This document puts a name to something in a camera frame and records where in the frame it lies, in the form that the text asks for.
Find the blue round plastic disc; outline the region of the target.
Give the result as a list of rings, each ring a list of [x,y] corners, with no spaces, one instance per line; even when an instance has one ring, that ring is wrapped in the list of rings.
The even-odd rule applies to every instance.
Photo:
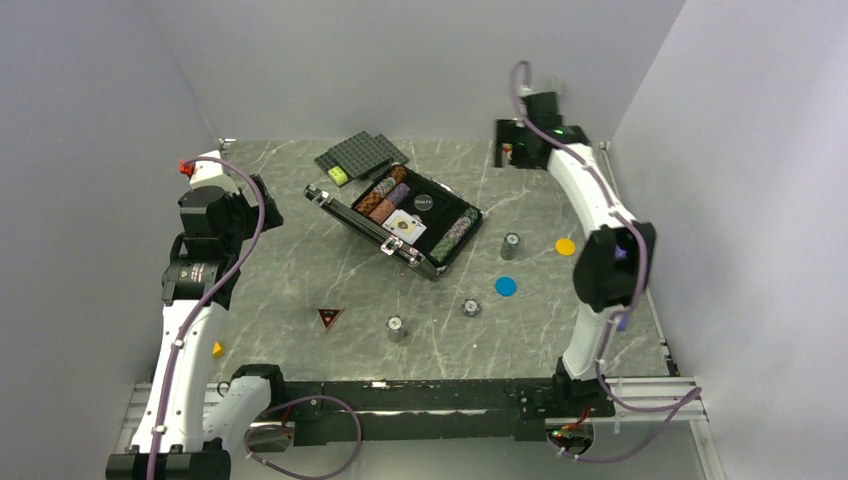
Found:
[[[495,281],[494,288],[499,295],[511,297],[517,292],[517,283],[512,277],[502,276]]]

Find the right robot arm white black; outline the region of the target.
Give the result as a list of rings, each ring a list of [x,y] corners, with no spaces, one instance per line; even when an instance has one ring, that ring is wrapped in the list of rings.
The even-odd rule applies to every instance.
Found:
[[[580,306],[550,389],[536,402],[547,413],[578,416],[611,402],[602,379],[618,325],[647,284],[656,231],[627,210],[601,173],[583,131],[567,126],[553,91],[520,88],[513,120],[496,122],[497,167],[544,170],[560,185],[585,240],[573,268]]]

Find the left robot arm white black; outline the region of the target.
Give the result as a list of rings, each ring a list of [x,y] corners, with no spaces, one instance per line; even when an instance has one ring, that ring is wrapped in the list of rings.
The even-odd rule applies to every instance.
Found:
[[[262,232],[283,223],[258,175],[221,151],[179,164],[189,189],[178,201],[183,230],[162,275],[162,337],[150,394],[108,479],[227,479],[258,416],[279,417],[287,392],[279,368],[248,365],[213,407],[205,403],[213,350],[240,269]]]

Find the triangular all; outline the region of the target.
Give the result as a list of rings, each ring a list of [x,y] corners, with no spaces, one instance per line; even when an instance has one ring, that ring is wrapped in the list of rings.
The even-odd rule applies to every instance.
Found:
[[[343,312],[343,308],[319,308],[317,310],[319,320],[326,331],[329,331],[332,328]]]

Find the yellow round plastic disc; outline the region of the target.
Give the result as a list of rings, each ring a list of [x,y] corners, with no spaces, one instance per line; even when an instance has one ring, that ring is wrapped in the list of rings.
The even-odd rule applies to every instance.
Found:
[[[576,252],[577,246],[570,238],[560,238],[555,243],[555,250],[560,255],[571,256]]]

